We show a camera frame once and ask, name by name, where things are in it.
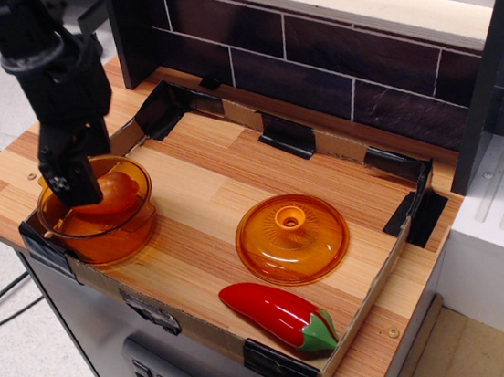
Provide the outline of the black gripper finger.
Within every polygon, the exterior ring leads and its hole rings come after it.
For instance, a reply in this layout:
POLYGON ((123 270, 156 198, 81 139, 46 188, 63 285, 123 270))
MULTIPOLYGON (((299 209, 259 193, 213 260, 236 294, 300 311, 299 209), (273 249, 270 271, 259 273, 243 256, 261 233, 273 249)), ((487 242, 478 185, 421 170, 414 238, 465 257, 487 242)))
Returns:
POLYGON ((65 206, 97 204, 103 198, 89 158, 78 148, 55 156, 45 152, 38 168, 47 187, 65 206))
POLYGON ((101 156, 111 152, 110 136, 102 117, 86 122, 81 135, 84 142, 83 150, 87 156, 101 156))

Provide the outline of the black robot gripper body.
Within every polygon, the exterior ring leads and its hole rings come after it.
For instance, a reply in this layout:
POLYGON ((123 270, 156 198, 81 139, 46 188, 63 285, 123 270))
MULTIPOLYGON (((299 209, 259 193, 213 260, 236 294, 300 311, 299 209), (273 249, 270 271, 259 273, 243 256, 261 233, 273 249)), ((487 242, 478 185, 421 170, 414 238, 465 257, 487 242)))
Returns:
POLYGON ((55 46, 30 57, 3 57, 1 66, 18 79, 37 116, 42 152, 83 147, 84 124, 109 113, 111 88, 101 59, 84 59, 75 35, 58 37, 55 46))

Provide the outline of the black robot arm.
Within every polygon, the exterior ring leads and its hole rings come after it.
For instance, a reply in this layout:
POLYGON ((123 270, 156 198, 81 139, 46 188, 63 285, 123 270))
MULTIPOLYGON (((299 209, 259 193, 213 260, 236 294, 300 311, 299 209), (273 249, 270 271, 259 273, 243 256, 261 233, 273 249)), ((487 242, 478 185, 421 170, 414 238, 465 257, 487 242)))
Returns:
POLYGON ((93 38, 70 33, 41 0, 0 0, 0 65, 37 116, 47 186, 70 207, 99 203, 89 160, 111 150, 111 88, 93 38))

